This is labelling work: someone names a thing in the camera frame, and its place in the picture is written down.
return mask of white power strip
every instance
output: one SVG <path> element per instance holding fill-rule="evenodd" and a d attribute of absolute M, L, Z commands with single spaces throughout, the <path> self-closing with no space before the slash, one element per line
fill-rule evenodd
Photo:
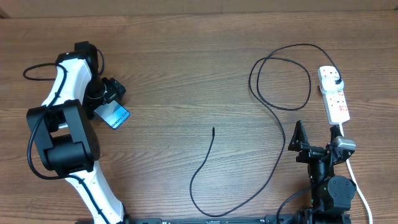
<path fill-rule="evenodd" d="M 322 66 L 318 70 L 319 87 L 323 95 L 329 124 L 340 124 L 349 120 L 343 91 L 344 84 L 335 84 L 335 79 L 338 77 L 337 70 L 333 66 Z"/>
<path fill-rule="evenodd" d="M 333 66 L 322 66 L 318 70 L 319 88 L 322 92 L 323 102 L 325 103 L 326 115 L 328 116 L 329 124 L 338 124 L 340 127 L 341 135 L 344 136 L 343 123 L 349 120 L 349 113 L 346 98 L 344 95 L 344 83 L 341 81 L 340 84 L 336 84 L 335 80 L 338 79 L 338 73 Z M 361 197 L 366 211 L 368 212 L 369 224 L 373 224 L 372 211 L 362 194 L 361 189 L 356 182 L 354 172 L 349 163 L 349 159 L 346 161 L 349 174 L 356 184 L 357 192 Z"/>

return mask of white cable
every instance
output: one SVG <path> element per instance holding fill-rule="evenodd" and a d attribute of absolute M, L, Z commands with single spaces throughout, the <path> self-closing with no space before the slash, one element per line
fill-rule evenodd
<path fill-rule="evenodd" d="M 341 123 L 338 124 L 338 127 L 340 129 L 340 133 L 342 136 L 344 136 L 344 131 L 343 131 L 343 125 Z M 351 168 L 351 164 L 349 163 L 349 159 L 347 159 L 346 161 L 347 164 L 347 168 L 348 168 L 348 172 L 352 178 L 352 180 L 354 181 L 354 183 L 356 184 L 356 190 L 358 191 L 359 196 L 362 199 L 363 204 L 366 207 L 366 211 L 368 212 L 368 217 L 369 217 L 369 224 L 373 224 L 373 217 L 372 217 L 372 211 L 371 208 L 368 205 L 368 202 L 365 199 L 365 196 L 362 194 L 361 189 L 359 189 L 358 183 L 356 182 L 355 176 L 354 176 L 354 172 L 353 169 Z"/>

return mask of plug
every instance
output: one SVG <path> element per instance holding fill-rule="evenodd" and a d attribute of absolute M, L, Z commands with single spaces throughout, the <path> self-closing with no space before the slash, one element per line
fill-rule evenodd
<path fill-rule="evenodd" d="M 344 81 L 339 84 L 336 81 L 340 78 L 335 67 L 322 66 L 318 69 L 319 89 L 323 94 L 341 91 L 344 88 Z"/>

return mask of black cable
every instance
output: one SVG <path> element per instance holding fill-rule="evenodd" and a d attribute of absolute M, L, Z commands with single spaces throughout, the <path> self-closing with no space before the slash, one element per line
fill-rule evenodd
<path fill-rule="evenodd" d="M 206 158 L 205 158 L 205 160 L 203 161 L 202 165 L 201 165 L 201 166 L 197 169 L 197 171 L 194 173 L 194 175 L 193 175 L 192 178 L 191 178 L 191 182 L 190 182 L 190 196 L 191 196 L 191 201 L 192 201 L 192 203 L 194 204 L 194 206 L 198 209 L 198 211 L 201 212 L 202 214 L 204 214 L 204 215 L 206 215 L 206 216 L 209 216 L 209 217 L 222 217 L 222 216 L 225 216 L 225 215 L 227 215 L 227 214 L 229 214 L 229 213 L 235 211 L 236 209 L 242 207 L 242 206 L 245 205 L 246 203 L 250 202 L 254 197 L 256 197 L 259 193 L 261 193 L 262 190 L 264 190 L 264 188 L 267 186 L 267 184 L 268 184 L 269 181 L 271 180 L 271 177 L 272 177 L 272 175 L 274 174 L 274 172 L 275 172 L 275 170 L 276 170 L 276 167 L 277 167 L 277 165 L 278 165 L 278 163 L 279 163 L 279 160 L 280 160 L 280 158 L 281 158 L 281 156 L 282 156 L 282 153 L 283 153 L 283 151 L 284 151 L 284 148 L 285 148 L 285 145 L 286 145 L 286 135 L 285 135 L 285 131 L 284 131 L 284 129 L 283 129 L 283 126 L 282 126 L 282 124 L 281 124 L 280 121 L 279 121 L 279 118 L 278 118 L 277 115 L 271 110 L 271 108 L 270 108 L 269 106 L 274 107 L 274 108 L 277 108 L 277 109 L 280 109 L 280 110 L 295 111 L 295 110 L 299 110 L 299 109 L 303 108 L 303 107 L 308 103 L 308 101 L 309 101 L 309 99 L 310 99 L 310 96 L 311 96 L 311 76 L 310 76 L 310 73 L 308 72 L 308 70 L 307 70 L 302 64 L 300 64 L 300 63 L 298 63 L 298 62 L 296 62 L 296 61 L 294 61 L 294 60 L 287 59 L 287 58 L 271 57 L 271 56 L 272 56 L 275 52 L 277 52 L 277 51 L 279 51 L 279 50 L 282 50 L 282 49 L 285 49 L 285 48 L 288 48 L 288 47 L 301 46 L 301 45 L 304 45 L 304 46 L 312 46 L 312 47 L 316 47 L 317 49 L 321 50 L 321 51 L 326 55 L 326 57 L 329 59 L 329 61 L 333 64 L 333 66 L 336 68 L 336 70 L 337 70 L 337 72 L 338 72 L 338 74 L 339 74 L 340 79 L 337 80 L 336 83 L 340 83 L 340 82 L 341 82 L 341 75 L 340 75 L 340 72 L 339 72 L 339 70 L 337 69 L 337 66 L 335 65 L 334 61 L 332 61 L 332 59 L 329 57 L 329 55 L 328 55 L 323 49 L 321 49 L 320 47 L 318 47 L 318 46 L 316 46 L 316 45 L 313 45 L 313 44 L 293 44 L 293 45 L 288 45 L 288 46 L 281 47 L 281 48 L 278 48 L 278 49 L 274 50 L 274 51 L 271 52 L 267 57 L 260 58 L 260 59 L 253 65 L 253 67 L 252 67 L 252 69 L 251 69 L 251 71 L 250 71 L 250 75 L 249 75 L 249 89 L 250 89 L 250 92 L 253 94 L 253 96 L 254 96 L 262 105 L 264 105 L 264 106 L 272 113 L 272 115 L 273 115 L 274 118 L 276 119 L 276 121 L 277 121 L 277 123 L 278 123 L 278 125 L 279 125 L 279 128 L 280 128 L 280 130 L 281 130 L 281 132 L 282 132 L 282 138 L 283 138 L 282 149 L 280 150 L 280 153 L 279 153 L 279 155 L 278 155 L 278 158 L 277 158 L 277 160 L 276 160 L 276 162 L 275 162 L 274 167 L 272 168 L 272 171 L 271 171 L 271 173 L 270 173 L 270 175 L 269 175 L 269 177 L 268 177 L 266 183 L 265 183 L 265 184 L 264 184 L 252 197 L 250 197 L 249 199 L 247 199 L 247 200 L 244 201 L 243 203 L 239 204 L 238 206 L 232 208 L 231 210 L 229 210 L 229 211 L 227 211 L 227 212 L 224 212 L 224 213 L 219 214 L 219 215 L 212 215 L 212 214 L 209 214 L 209 213 L 204 212 L 204 211 L 203 211 L 202 209 L 200 209 L 199 206 L 195 203 L 195 200 L 193 199 L 193 196 L 192 196 L 192 183 L 193 183 L 193 180 L 194 180 L 195 176 L 196 176 L 196 175 L 198 174 L 198 172 L 200 171 L 200 169 L 205 165 L 205 162 L 207 161 L 207 158 L 208 158 L 208 156 L 209 156 L 209 153 L 210 153 L 210 150 L 211 150 L 211 146 L 213 145 L 213 141 L 214 141 L 214 137 L 215 137 L 215 129 L 213 128 L 213 139 L 211 140 L 211 144 L 210 144 L 209 150 L 208 150 L 208 152 L 207 152 Z M 305 72 L 306 72 L 307 75 L 308 75 L 309 90 L 308 90 L 307 99 L 306 99 L 305 103 L 304 103 L 302 106 L 299 106 L 298 108 L 283 108 L 283 107 L 280 107 L 280 106 L 273 105 L 272 103 L 268 102 L 268 101 L 261 95 L 261 93 L 260 93 L 260 91 L 259 91 L 259 76 L 260 76 L 260 72 L 261 72 L 262 67 L 264 66 L 265 62 L 266 62 L 268 59 L 284 60 L 284 61 L 286 61 L 286 62 L 292 62 L 292 63 L 294 63 L 294 64 L 296 64 L 296 65 L 302 67 L 302 68 L 305 70 Z M 257 75 L 257 92 L 258 92 L 258 94 L 259 94 L 259 96 L 260 96 L 260 98 L 261 98 L 262 100 L 261 100 L 259 97 L 256 96 L 256 94 L 253 92 L 253 89 L 252 89 L 252 86 L 251 86 L 251 77 L 252 77 L 253 71 L 254 71 L 256 65 L 257 65 L 261 60 L 263 60 L 263 63 L 261 64 L 260 69 L 259 69 L 259 72 L 258 72 L 258 75 Z"/>
<path fill-rule="evenodd" d="M 291 201 L 293 198 L 295 198 L 295 197 L 297 197 L 297 196 L 300 196 L 300 195 L 304 194 L 305 192 L 307 192 L 307 191 L 309 191 L 309 190 L 312 190 L 313 188 L 317 187 L 319 184 L 313 184 L 313 185 L 307 187 L 306 189 L 303 189 L 303 190 L 301 190 L 301 191 L 299 191 L 299 192 L 297 192 L 297 193 L 294 193 L 292 196 L 290 196 L 288 199 L 286 199 L 286 200 L 282 203 L 282 205 L 280 205 L 280 207 L 278 208 L 278 211 L 276 212 L 276 223 L 277 223 L 277 224 L 280 223 L 280 222 L 279 222 L 279 214 L 280 214 L 280 211 L 282 210 L 282 208 L 287 204 L 287 202 Z"/>
<path fill-rule="evenodd" d="M 56 100 L 57 100 L 58 97 L 60 96 L 60 93 L 61 93 L 61 91 L 62 91 L 62 88 L 63 88 L 63 86 L 64 86 L 64 84 L 65 84 L 66 79 L 67 79 L 67 72 L 68 72 L 68 71 L 67 71 L 67 69 L 66 69 L 64 66 L 62 66 L 62 65 L 60 65 L 60 64 L 57 64 L 57 63 L 43 63 L 43 64 L 39 64 L 39 65 L 34 65 L 34 66 L 31 66 L 31 67 L 25 69 L 22 75 L 23 75 L 24 78 L 26 78 L 26 79 L 28 79 L 28 80 L 33 80 L 33 81 L 50 81 L 50 80 L 55 80 L 54 78 L 31 78 L 31 77 L 26 76 L 26 73 L 27 73 L 29 70 L 32 70 L 32 69 L 35 69 L 35 68 L 44 67 L 44 66 L 50 66 L 50 65 L 52 65 L 52 66 L 58 66 L 58 67 L 62 68 L 62 70 L 63 70 L 63 77 L 62 77 L 61 84 L 60 84 L 60 86 L 59 86 L 59 88 L 58 88 L 58 91 L 55 92 L 54 98 L 53 98 L 52 101 L 47 105 L 47 107 L 44 109 L 44 112 L 40 115 L 40 117 L 39 117 L 39 119 L 37 120 L 35 126 L 33 127 L 32 134 L 30 135 L 29 143 L 28 143 L 28 145 L 27 145 L 27 163 L 28 163 L 30 169 L 32 170 L 32 172 L 33 172 L 37 177 L 40 177 L 41 179 L 44 179 L 44 180 L 58 180 L 58 179 L 61 179 L 59 176 L 48 177 L 48 176 L 45 176 L 45 175 L 41 174 L 40 172 L 38 172 L 38 171 L 36 170 L 36 168 L 34 167 L 33 162 L 32 162 L 32 145 L 33 145 L 33 141 L 34 141 L 34 138 L 35 138 L 37 129 L 39 128 L 40 123 L 43 121 L 45 114 L 46 114 L 47 111 L 53 106 L 53 104 L 56 102 Z M 90 198 L 91 202 L 93 203 L 95 209 L 97 209 L 98 214 L 100 214 L 100 215 L 102 216 L 102 218 L 104 219 L 104 221 L 105 221 L 106 224 L 110 224 L 110 222 L 108 221 L 108 219 L 105 217 L 105 214 L 102 212 L 102 210 L 99 208 L 98 204 L 95 202 L 95 200 L 94 200 L 94 198 L 93 198 L 93 195 L 91 194 L 90 190 L 88 189 L 88 187 L 87 187 L 87 185 L 84 183 L 84 181 L 83 181 L 81 178 L 76 177 L 76 176 L 74 176 L 74 175 L 68 175 L 67 177 L 73 178 L 73 179 L 76 179 L 77 181 L 79 181 L 79 184 L 81 184 L 81 185 L 83 186 L 83 188 L 86 190 L 86 193 L 87 193 L 88 197 Z"/>
<path fill-rule="evenodd" d="M 31 77 L 26 76 L 26 73 L 27 73 L 29 70 L 32 70 L 32 69 L 35 69 L 35 68 L 44 67 L 44 66 L 50 66 L 50 65 L 52 65 L 52 66 L 58 66 L 58 67 L 62 68 L 62 70 L 63 70 L 63 78 L 62 78 L 60 87 L 58 88 L 58 91 L 55 92 L 54 98 L 53 98 L 52 101 L 47 105 L 47 107 L 44 109 L 44 112 L 40 115 L 40 117 L 39 117 L 39 119 L 37 120 L 35 126 L 33 127 L 32 134 L 30 135 L 29 143 L 28 143 L 28 145 L 27 145 L 27 163 L 28 163 L 30 169 L 32 170 L 32 172 L 33 172 L 37 177 L 40 177 L 41 179 L 44 179 L 44 180 L 58 180 L 58 179 L 60 179 L 59 176 L 47 177 L 47 176 L 45 176 L 45 175 L 42 175 L 41 173 L 39 173 L 39 172 L 36 170 L 36 168 L 34 167 L 33 162 L 32 162 L 32 145 L 33 145 L 33 140 L 34 140 L 34 138 L 35 138 L 35 136 L 36 136 L 36 132 L 37 132 L 37 130 L 38 130 L 38 128 L 39 128 L 40 123 L 43 121 L 46 112 L 52 107 L 52 105 L 56 102 L 56 100 L 57 100 L 58 97 L 60 96 L 60 93 L 61 93 L 61 90 L 62 90 L 62 88 L 63 88 L 63 85 L 65 84 L 65 81 L 66 81 L 66 79 L 67 79 L 67 69 L 66 69 L 64 66 L 59 65 L 59 64 L 56 64 L 56 63 L 43 63 L 43 64 L 40 64 L 40 65 L 34 65 L 34 66 L 31 66 L 31 67 L 25 69 L 25 70 L 24 70 L 24 73 L 23 73 L 22 75 L 23 75 L 26 79 L 28 79 L 28 80 L 34 80 L 34 81 L 49 81 L 49 80 L 55 80 L 54 78 L 31 78 Z"/>
<path fill-rule="evenodd" d="M 98 75 L 102 75 L 104 73 L 104 70 L 105 70 L 104 55 L 102 54 L 102 52 L 99 49 L 97 49 L 97 51 L 99 52 L 99 54 L 101 55 L 101 58 L 102 58 L 102 66 L 101 66 L 101 70 L 98 72 Z"/>
<path fill-rule="evenodd" d="M 330 162 L 329 162 L 329 171 L 328 171 L 329 177 L 331 177 L 333 175 L 331 173 L 332 168 L 333 168 L 333 148 L 330 149 Z"/>

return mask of electrical outlet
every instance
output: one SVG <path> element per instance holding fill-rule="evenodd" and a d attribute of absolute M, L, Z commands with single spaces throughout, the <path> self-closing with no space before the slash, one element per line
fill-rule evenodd
<path fill-rule="evenodd" d="M 349 120 L 349 112 L 343 90 L 322 95 L 329 124 L 339 124 Z"/>

